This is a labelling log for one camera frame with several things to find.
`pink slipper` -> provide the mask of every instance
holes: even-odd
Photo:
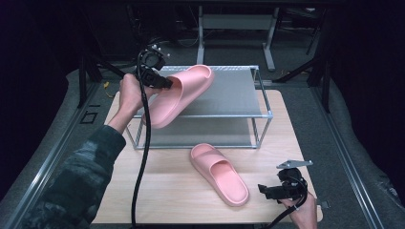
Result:
[[[220,151],[202,143],[191,150],[190,160],[226,204],[238,207],[247,202],[249,192],[244,182]]]
[[[149,106],[151,126],[155,129],[167,126],[204,93],[214,81],[214,73],[208,66],[195,65],[167,78],[173,81],[172,87],[161,91]]]

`gray floor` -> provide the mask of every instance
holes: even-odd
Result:
[[[330,114],[326,114],[319,103],[320,88],[309,88],[308,75],[303,73],[286,84],[273,84],[284,73],[295,69],[311,59],[305,55],[309,37],[302,32],[280,31],[274,40],[272,53],[276,72],[266,69],[262,52],[265,33],[242,31],[214,31],[205,38],[204,64],[258,65],[268,89],[282,93],[298,142],[305,159],[311,159],[309,166],[311,180],[319,197],[319,202],[327,202],[329,208],[323,210],[324,218],[319,228],[405,228],[404,208],[395,201],[389,192],[389,179],[374,166],[365,149],[352,132],[351,119],[339,90],[331,84]],[[171,57],[167,65],[194,65],[197,59],[197,46],[185,47],[193,40],[183,40],[179,44],[162,44]],[[83,109],[77,109],[78,74],[67,75],[70,88],[52,127],[29,164],[15,181],[0,205],[0,228],[18,219],[30,206],[30,199],[37,194],[28,192],[46,186],[32,183],[41,166],[50,161],[52,167],[45,178],[52,178],[58,164],[69,155],[83,138],[101,125],[112,103],[107,94],[118,90],[119,78],[103,71],[104,81],[111,84],[104,89],[102,84],[89,84],[93,92]],[[83,123],[85,114],[97,114],[93,123]],[[92,225],[92,228],[128,228],[127,224]],[[260,228],[260,225],[149,225],[145,228]],[[291,223],[280,223],[275,228],[294,228]]]

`light wood tabletop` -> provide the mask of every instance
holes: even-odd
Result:
[[[245,182],[250,198],[246,205],[226,205],[210,184],[194,169],[190,149],[151,149],[140,184],[137,223],[197,224],[197,223],[264,223],[273,221],[285,207],[274,199],[266,199],[258,184],[280,186],[277,165],[292,160],[304,160],[282,95],[266,91],[273,119],[260,149],[220,149]],[[117,112],[116,95],[108,122]],[[266,112],[263,96],[258,96],[261,109]],[[129,125],[131,133],[138,130],[139,119]],[[107,187],[93,223],[130,223],[131,203],[139,173],[143,150],[134,150],[129,136],[127,145],[115,163],[112,180]],[[308,188],[316,197],[307,167],[299,167]],[[318,207],[318,221],[323,217]]]

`human arm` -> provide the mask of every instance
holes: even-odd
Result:
[[[295,205],[298,202],[297,200],[290,199],[279,199],[286,208]],[[316,229],[317,226],[317,215],[316,215],[316,198],[308,192],[307,200],[301,205],[298,210],[293,211],[289,214],[292,222],[299,229]]]
[[[145,88],[147,97],[159,90]],[[96,217],[114,163],[125,146],[121,135],[142,107],[139,83],[131,74],[120,82],[119,108],[108,125],[97,129],[63,163],[23,228],[87,228]]]

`camouflage sleeve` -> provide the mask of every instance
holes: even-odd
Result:
[[[69,156],[23,220],[23,228],[87,228],[111,180],[123,136],[102,126]]]

